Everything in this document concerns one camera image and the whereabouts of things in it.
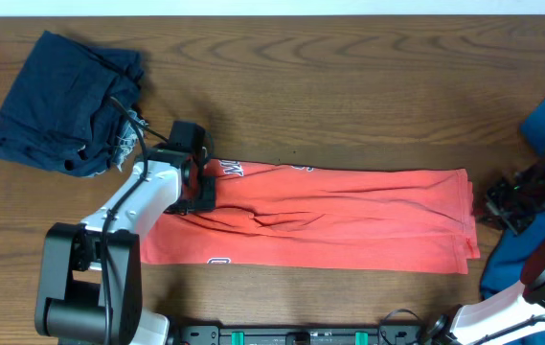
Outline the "red t-shirt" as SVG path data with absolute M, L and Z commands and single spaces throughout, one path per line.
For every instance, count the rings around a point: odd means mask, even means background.
M 465 170 L 360 172 L 214 160 L 210 213 L 160 217 L 151 265 L 465 274 L 480 255 Z

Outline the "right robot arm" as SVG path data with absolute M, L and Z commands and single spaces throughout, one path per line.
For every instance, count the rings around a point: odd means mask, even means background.
M 545 212 L 545 155 L 513 180 L 501 178 L 485 195 L 484 220 L 524 237 Z M 545 239 L 527 258 L 516 283 L 489 299 L 443 314 L 420 344 L 504 344 L 545 332 Z

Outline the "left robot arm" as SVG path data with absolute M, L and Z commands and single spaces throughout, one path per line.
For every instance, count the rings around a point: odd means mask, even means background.
M 34 312 L 39 334 L 60 344 L 177 343 L 170 319 L 143 308 L 140 247 L 161 216 L 215 208 L 207 137 L 202 126 L 174 122 L 98 211 L 49 229 Z

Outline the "blue t-shirt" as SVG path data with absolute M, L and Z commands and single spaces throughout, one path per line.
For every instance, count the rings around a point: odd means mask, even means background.
M 545 100 L 520 131 L 540 159 L 487 191 L 503 235 L 481 278 L 482 302 L 454 322 L 469 344 L 545 344 Z

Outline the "folded dark navy garment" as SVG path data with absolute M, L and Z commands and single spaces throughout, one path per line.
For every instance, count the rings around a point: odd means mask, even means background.
M 0 108 L 0 159 L 76 177 L 121 167 L 143 75 L 136 51 L 44 32 Z

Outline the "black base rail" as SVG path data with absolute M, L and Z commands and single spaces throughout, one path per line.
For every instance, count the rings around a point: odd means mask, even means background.
M 421 326 L 357 328 L 229 328 L 185 326 L 170 331 L 168 345 L 382 345 L 420 344 Z

